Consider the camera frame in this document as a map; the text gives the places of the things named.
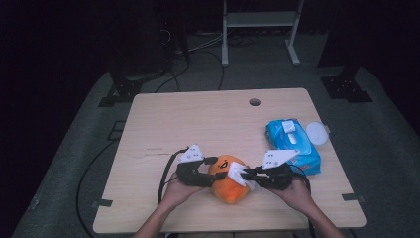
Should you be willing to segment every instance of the white shelf leg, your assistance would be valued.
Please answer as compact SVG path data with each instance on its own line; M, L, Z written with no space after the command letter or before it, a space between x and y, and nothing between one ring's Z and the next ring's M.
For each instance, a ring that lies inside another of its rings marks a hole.
M222 66L229 66L229 51L228 51L228 10L227 0L223 1L223 43L222 43Z
M299 60L299 57L297 56L297 53L296 53L296 50L294 49L293 44L294 44L294 39L296 38L297 27L299 26L300 15L303 8L303 1L304 0L299 1L299 6L297 7L296 15L293 20L293 27L291 29L290 39L286 40L287 50L290 54L291 61L294 66L300 66L300 60Z

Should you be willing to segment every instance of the black cable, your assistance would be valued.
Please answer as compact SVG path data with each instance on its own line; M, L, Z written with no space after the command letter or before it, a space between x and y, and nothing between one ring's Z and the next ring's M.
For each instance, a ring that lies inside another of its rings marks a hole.
M221 33L219 32L215 32L215 33L208 33L208 34L201 34L201 33L194 33L193 35L196 37L201 37L201 38L207 38L207 39L214 39L213 35L220 35Z
M93 238L93 235L90 233L89 229L87 228L86 224L84 223L83 219L81 218L80 215L80 209L79 209L79 195L80 195L80 188L81 185L83 184L83 180L84 177L86 176L87 172L90 170L90 168L92 167L93 163L102 155L102 153L104 153L104 151L106 151L110 146L112 146L115 142L117 142L118 140L113 140L111 143L109 143L104 149L102 149L94 158L93 160L90 162L89 166L86 168L86 170L83 173L83 176L80 178L79 184L77 186L77 192L76 192L76 212L77 212L77 218L79 219L80 224L82 225L84 231L86 232L86 234L89 237Z
M175 180L175 179L178 179L178 177L171 178L171 179L169 179L167 182L165 182L164 184L170 183L171 181L173 181L173 180Z
M353 238L357 238L358 237L353 229L349 229L349 231L352 234Z
M177 78L179 77L179 76L181 76L181 75L183 75L183 74L185 74L187 71L188 71L188 69L189 69L189 62L186 60L186 59L183 59L183 58L179 58L178 60L183 60L183 61L185 61L186 62L186 68L180 73L180 74L178 74L178 75L175 75L175 74L173 74L172 72L170 73L170 74L172 74L172 78L170 78L170 79L168 79L168 80L166 80L164 83L162 83L156 90L155 90L155 93L157 93L163 86L165 86L167 83L169 83L170 81L172 81L173 79L175 79L175 82L176 82L176 86L177 86L177 89L180 91L180 88L179 88L179 82L178 82L178 80L177 80Z
M217 87L217 90L220 90L220 88L222 87L223 78L225 76L225 69L223 68L222 61L216 56L216 54L211 53L211 52L207 52L207 51L193 51L191 53L192 54L195 54L195 53L205 53L205 54L210 54L210 55L212 55L213 57L216 58L216 60L219 62L220 67L222 68L222 77L220 79L219 86Z
M293 175L299 178L304 179L304 182L306 184L306 188L309 191L309 194L311 194L311 182L309 181L308 177L306 176L306 173L300 169L298 166L295 165L290 165L291 167L295 167L297 169L300 170L300 173L294 172ZM311 233L311 237L312 238L316 238L316 234L315 234L315 229L314 229L314 225L312 224L312 222L308 219L308 226L309 226L309 232Z
M250 37L243 37L240 35L233 35L229 37L228 45L229 47L234 48L246 48L251 45L254 45L260 41L260 37L258 35L250 36Z
M168 182L168 181L166 181L167 173L169 173L169 169L172 166L173 161L175 160L175 158L176 158L176 156L178 154L185 153L187 150L188 150L188 148L177 151L175 154L173 154L170 157L169 161L167 162L166 167L164 168L163 174L161 175L160 185L158 187L158 192L157 192L157 205L159 205L160 202L161 202L161 194L163 193L163 187Z

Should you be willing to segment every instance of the dark background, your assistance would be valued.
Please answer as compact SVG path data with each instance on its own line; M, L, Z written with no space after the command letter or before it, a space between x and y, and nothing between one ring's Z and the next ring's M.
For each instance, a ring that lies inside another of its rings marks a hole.
M136 8L127 8L132 4L152 11L127 19L136 14ZM183 4L183 14L174 19L184 22L189 34L221 30L222 1L184 0ZM266 11L288 9L293 3L230 1L229 6ZM136 65L136 72L164 66L168 57L156 39L158 29L172 24L172 8L164 1L151 5L146 0L0 1L0 236L12 234L85 96L108 71L109 61L124 64L123 54ZM415 1L306 1L299 32L330 30L319 66L359 63L379 78L419 134L418 10ZM156 29L144 24L147 21L155 22ZM153 28L132 29L139 26Z

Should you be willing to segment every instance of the white lid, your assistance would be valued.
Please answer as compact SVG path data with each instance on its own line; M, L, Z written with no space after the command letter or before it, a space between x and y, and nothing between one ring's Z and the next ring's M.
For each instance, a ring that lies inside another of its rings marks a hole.
M328 133L321 122L311 122L306 126L306 135L315 146L322 146L328 141Z

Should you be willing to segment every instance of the table bracket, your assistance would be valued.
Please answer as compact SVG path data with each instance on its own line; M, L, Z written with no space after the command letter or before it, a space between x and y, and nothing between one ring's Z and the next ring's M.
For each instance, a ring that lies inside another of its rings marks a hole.
M112 205L112 200L100 199L100 200L93 201L91 207L93 208L99 208L99 206L111 207L111 205Z
M112 130L108 134L107 141L120 141L124 127L126 126L126 121L115 121Z
M342 197L343 197L343 200L344 201L357 200L359 203L365 203L365 202L367 202L367 200L365 199L364 196L362 196L362 195L356 195L355 193L342 194Z
M108 95L102 97L98 107L113 107L115 103L132 103L133 98L131 96L118 95L117 88L112 84L108 91Z

